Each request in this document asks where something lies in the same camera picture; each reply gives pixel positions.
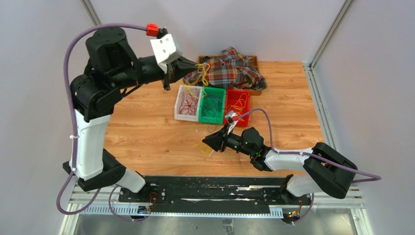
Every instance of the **wooden tabletop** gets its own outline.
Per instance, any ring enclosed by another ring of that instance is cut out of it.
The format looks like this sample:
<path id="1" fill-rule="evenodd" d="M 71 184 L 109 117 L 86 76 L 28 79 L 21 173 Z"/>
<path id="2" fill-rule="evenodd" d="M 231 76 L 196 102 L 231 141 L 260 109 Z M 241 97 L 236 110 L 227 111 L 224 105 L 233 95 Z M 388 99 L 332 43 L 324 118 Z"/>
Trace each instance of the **wooden tabletop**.
<path id="1" fill-rule="evenodd" d="M 263 108 L 271 119 L 274 145 L 303 149 L 323 141 L 319 121 L 300 62 L 259 62 L 268 88 L 251 96 L 251 108 Z M 248 156 L 231 149 L 207 155 L 194 146 L 209 134 L 208 124 L 174 119 L 174 104 L 181 82 L 164 91 L 161 82 L 142 86 L 115 106 L 108 125 L 105 148 L 118 161 L 143 175 L 286 176 L 291 170 L 258 171 Z M 255 127 L 269 146 L 265 116 L 254 112 Z M 240 135 L 245 128 L 236 127 Z M 209 147 L 202 144 L 206 152 Z"/>

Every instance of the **white wall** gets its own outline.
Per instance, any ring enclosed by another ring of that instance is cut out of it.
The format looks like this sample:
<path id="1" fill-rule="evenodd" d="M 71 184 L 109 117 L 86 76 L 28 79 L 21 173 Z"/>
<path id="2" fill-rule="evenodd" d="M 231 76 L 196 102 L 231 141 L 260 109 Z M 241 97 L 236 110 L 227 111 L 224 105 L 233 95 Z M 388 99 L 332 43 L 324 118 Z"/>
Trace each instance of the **white wall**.
<path id="1" fill-rule="evenodd" d="M 357 0 L 315 69 L 376 235 L 414 234 L 415 1 Z"/>
<path id="2" fill-rule="evenodd" d="M 229 46 L 261 61 L 310 62 L 344 0 L 92 0 L 102 23 L 155 23 L 180 42 L 184 56 Z M 128 30 L 137 55 L 152 54 L 148 37 Z"/>
<path id="3" fill-rule="evenodd" d="M 78 0 L 3 0 L 0 22 L 0 234 L 55 235 L 71 147 L 64 53 L 92 23 Z M 84 48 L 75 49 L 72 77 L 83 71 Z"/>

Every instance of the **aluminum frame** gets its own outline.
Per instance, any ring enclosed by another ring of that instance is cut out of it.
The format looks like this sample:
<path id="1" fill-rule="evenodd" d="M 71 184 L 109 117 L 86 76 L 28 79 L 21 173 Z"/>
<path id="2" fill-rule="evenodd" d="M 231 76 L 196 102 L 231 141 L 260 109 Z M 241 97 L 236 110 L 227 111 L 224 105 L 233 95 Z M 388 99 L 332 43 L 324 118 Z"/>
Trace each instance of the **aluminum frame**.
<path id="1" fill-rule="evenodd" d="M 94 25 L 101 24 L 101 21 L 99 20 L 99 17 L 97 16 L 90 0 L 81 0 L 88 16 L 90 17 L 92 23 Z M 321 97 L 320 91 L 319 91 L 319 84 L 318 79 L 314 76 L 314 68 L 319 62 L 320 58 L 322 57 L 327 45 L 330 43 L 333 35 L 336 33 L 337 29 L 341 25 L 343 19 L 345 18 L 346 14 L 348 13 L 349 9 L 351 8 L 352 4 L 354 3 L 354 0 L 345 0 L 341 10 L 339 11 L 336 19 L 333 21 L 332 26 L 330 27 L 329 31 L 327 32 L 325 38 L 323 39 L 319 49 L 315 53 L 313 60 L 310 64 L 303 64 L 304 72 L 307 76 L 307 82 L 310 87 L 310 91 L 313 97 L 313 102 L 316 107 L 317 116 L 319 118 L 319 122 L 321 125 L 321 129 L 323 132 L 323 137 L 325 141 L 331 145 L 333 148 L 336 149 L 336 140 L 333 137 L 332 131 L 331 131 L 331 124 L 330 120 L 327 116 L 327 111 L 325 109 L 325 105 L 323 102 L 323 99 Z M 103 190 L 98 195 L 96 201 L 93 203 L 92 206 L 95 205 L 95 207 L 102 207 L 103 210 L 100 211 L 100 214 L 102 212 L 107 213 L 108 210 L 105 209 L 108 206 L 108 196 L 109 192 L 112 190 L 112 187 L 106 187 L 103 188 Z M 74 211 L 79 208 L 81 208 L 85 203 L 87 203 L 91 197 L 92 192 L 83 192 L 78 185 L 75 186 L 74 191 L 72 193 L 72 197 L 70 200 L 70 203 L 68 205 L 68 211 Z M 129 208 L 129 203 L 120 203 L 116 200 L 119 196 L 119 190 L 116 190 L 113 194 L 112 202 L 114 203 L 115 208 L 121 208 L 120 212 L 122 212 L 122 208 L 127 207 Z M 271 211 L 278 212 L 281 208 L 290 208 L 290 206 L 284 206 L 284 207 L 276 207 L 276 206 L 270 206 Z M 346 199 L 339 200 L 335 198 L 331 198 L 324 193 L 316 194 L 315 196 L 315 204 L 313 205 L 313 209 L 316 208 L 347 208 L 351 210 L 353 221 L 356 226 L 357 233 L 359 235 L 372 235 L 373 232 L 370 227 L 370 223 L 368 220 L 368 216 L 366 214 L 366 209 L 364 208 L 362 198 L 360 197 L 360 192 L 358 191 L 357 187 L 350 187 L 350 190 L 347 194 Z M 78 220 L 79 215 L 66 215 L 64 218 L 64 221 L 62 223 L 61 230 L 59 232 L 60 235 L 71 235 L 75 231 L 76 222 Z M 186 215 L 186 216 L 203 216 L 201 214 L 195 214 L 195 215 Z"/>

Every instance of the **cable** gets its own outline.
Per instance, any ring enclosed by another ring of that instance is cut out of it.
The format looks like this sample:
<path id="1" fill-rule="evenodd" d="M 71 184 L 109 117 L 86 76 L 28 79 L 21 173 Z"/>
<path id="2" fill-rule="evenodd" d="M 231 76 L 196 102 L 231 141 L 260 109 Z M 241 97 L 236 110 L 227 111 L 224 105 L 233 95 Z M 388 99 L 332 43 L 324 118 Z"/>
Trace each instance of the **cable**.
<path id="1" fill-rule="evenodd" d="M 301 207 L 302 207 L 302 198 L 300 197 L 300 208 L 299 208 L 299 210 L 298 210 L 298 214 L 299 214 L 299 216 L 301 216 Z"/>
<path id="2" fill-rule="evenodd" d="M 203 90 L 203 93 L 204 93 L 203 97 L 205 97 L 205 96 L 208 95 L 205 92 L 205 87 L 209 86 L 209 82 L 206 80 L 206 76 L 208 74 L 208 70 L 210 69 L 210 64 L 203 63 L 203 64 L 196 64 L 196 66 L 198 67 L 197 72 L 200 73 L 201 75 L 193 83 L 189 83 L 184 78 L 183 78 L 183 81 L 188 86 L 195 86 L 199 82 L 199 80 L 202 79 L 202 90 Z"/>
<path id="3" fill-rule="evenodd" d="M 116 186 L 113 188 L 113 190 L 112 190 L 112 191 L 111 191 L 111 193 L 110 193 L 110 197 L 108 198 L 108 206 L 110 207 L 110 211 L 111 211 L 111 213 L 112 213 L 115 217 L 117 217 L 118 219 L 120 219 L 120 220 L 122 220 L 122 221 L 126 221 L 126 222 L 139 222 L 139 221 L 143 221 L 143 220 L 147 219 L 147 218 L 148 218 L 148 216 L 146 216 L 146 217 L 144 217 L 144 218 L 142 218 L 142 219 L 127 219 L 127 218 L 121 217 L 121 216 L 119 216 L 119 215 L 117 215 L 117 214 L 115 213 L 115 211 L 114 211 L 114 209 L 113 209 L 113 207 L 112 207 L 112 205 L 111 205 L 111 198 L 112 198 L 112 196 L 113 196 L 113 194 L 114 194 L 115 190 L 116 190 L 118 187 L 119 187 L 119 185 L 116 185 Z"/>
<path id="4" fill-rule="evenodd" d="M 364 172 L 364 171 L 360 171 L 360 170 L 355 170 L 355 169 L 352 169 L 352 168 L 349 168 L 349 167 L 340 165 L 338 163 L 335 163 L 333 161 L 330 161 L 329 159 L 323 158 L 323 157 L 321 157 L 319 155 L 316 155 L 316 154 L 313 154 L 313 153 L 305 153 L 305 152 L 298 152 L 298 151 L 281 151 L 279 149 L 274 148 L 271 121 L 270 121 L 270 117 L 268 116 L 268 114 L 267 114 L 267 112 L 265 110 L 263 110 L 261 108 L 252 109 L 252 110 L 250 110 L 250 111 L 242 114 L 241 116 L 239 116 L 238 119 L 241 119 L 244 116 L 246 116 L 246 115 L 248 115 L 248 114 L 250 114 L 252 112 L 255 112 L 255 111 L 262 111 L 265 114 L 265 117 L 267 118 L 267 122 L 268 122 L 268 127 L 270 129 L 271 149 L 274 152 L 276 152 L 277 154 L 298 154 L 298 155 L 302 155 L 303 154 L 303 155 L 307 155 L 307 156 L 310 156 L 310 157 L 319 159 L 319 160 L 321 160 L 321 161 L 323 161 L 325 163 L 331 164 L 331 165 L 336 166 L 338 168 L 341 168 L 343 170 L 347 170 L 347 171 L 352 172 L 352 173 L 355 173 L 355 174 L 364 175 L 364 176 L 368 176 L 369 177 L 369 178 L 366 178 L 366 179 L 354 180 L 354 181 L 352 181 L 352 184 L 361 183 L 361 182 L 369 182 L 369 181 L 378 181 L 378 180 L 381 180 L 382 179 L 382 177 L 380 177 L 379 175 L 370 174 L 370 173 L 367 173 L 367 172 Z M 314 194 L 312 193 L 311 194 L 310 207 L 307 209 L 307 211 L 305 212 L 305 214 L 303 216 L 301 216 L 296 222 L 293 222 L 293 224 L 299 223 L 300 221 L 302 221 L 303 218 L 305 218 L 308 215 L 308 213 L 310 213 L 310 210 L 311 210 L 311 207 L 313 206 L 313 203 L 314 203 Z"/>
<path id="5" fill-rule="evenodd" d="M 99 189 L 96 191 L 96 193 L 94 194 L 94 196 L 92 197 L 92 200 L 86 204 L 86 206 L 84 206 L 83 208 L 77 210 L 77 211 L 66 211 L 62 208 L 61 206 L 61 198 L 62 198 L 62 194 L 64 193 L 65 189 L 68 187 L 68 184 L 70 182 L 70 179 L 72 178 L 72 176 L 74 176 L 74 172 L 76 170 L 76 154 L 77 154 L 77 150 L 78 150 L 78 130 L 77 130 L 77 123 L 76 123 L 76 115 L 75 115 L 75 110 L 73 107 L 73 101 L 72 101 L 72 93 L 70 92 L 70 84 L 69 84 L 69 57 L 70 54 L 73 50 L 73 48 L 75 47 L 76 43 L 83 37 L 85 37 L 86 35 L 88 35 L 89 33 L 92 33 L 98 29 L 101 28 L 107 28 L 107 27 L 123 27 L 123 28 L 132 28 L 132 29 L 138 29 L 138 30 L 142 30 L 142 31 L 146 31 L 147 27 L 144 26 L 138 26 L 138 25 L 134 25 L 134 24 L 129 24 L 129 23 L 106 23 L 106 24 L 100 24 L 97 26 L 94 26 L 92 28 L 89 28 L 85 31 L 83 31 L 82 33 L 80 33 L 78 36 L 76 36 L 72 42 L 69 44 L 68 49 L 65 53 L 65 59 L 64 59 L 64 83 L 65 83 L 65 91 L 66 91 L 66 95 L 68 98 L 68 103 L 69 103 L 69 111 L 70 111 L 70 117 L 72 119 L 72 136 L 73 138 L 73 142 L 72 142 L 72 166 L 71 166 L 71 173 L 69 174 L 67 180 L 65 181 L 64 185 L 62 186 L 61 190 L 58 193 L 58 196 L 56 198 L 56 208 L 58 209 L 58 211 L 62 214 L 76 214 L 79 212 L 84 211 L 90 204 L 92 204 L 92 202 L 95 200 L 95 198 L 97 197 L 98 193 L 99 193 Z"/>
<path id="6" fill-rule="evenodd" d="M 182 99 L 179 106 L 179 114 L 196 116 L 199 97 L 193 95 L 192 91 L 190 90 L 182 91 L 179 97 Z"/>

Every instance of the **plaid fabric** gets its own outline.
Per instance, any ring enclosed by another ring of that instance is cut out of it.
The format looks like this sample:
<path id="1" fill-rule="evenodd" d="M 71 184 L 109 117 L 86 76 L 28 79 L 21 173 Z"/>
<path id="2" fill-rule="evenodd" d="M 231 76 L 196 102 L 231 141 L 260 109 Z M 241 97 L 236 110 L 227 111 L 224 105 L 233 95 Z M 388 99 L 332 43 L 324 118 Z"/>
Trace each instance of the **plaid fabric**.
<path id="1" fill-rule="evenodd" d="M 223 50 L 220 57 L 209 58 L 205 62 L 210 64 L 206 80 L 215 87 L 225 89 L 236 87 L 239 89 L 263 90 L 267 88 L 267 83 L 265 78 L 252 68 L 251 60 L 251 57 L 238 53 L 233 47 Z M 183 79 L 193 84 L 197 79 L 200 79 L 200 76 L 201 73 L 195 71 L 189 73 Z"/>

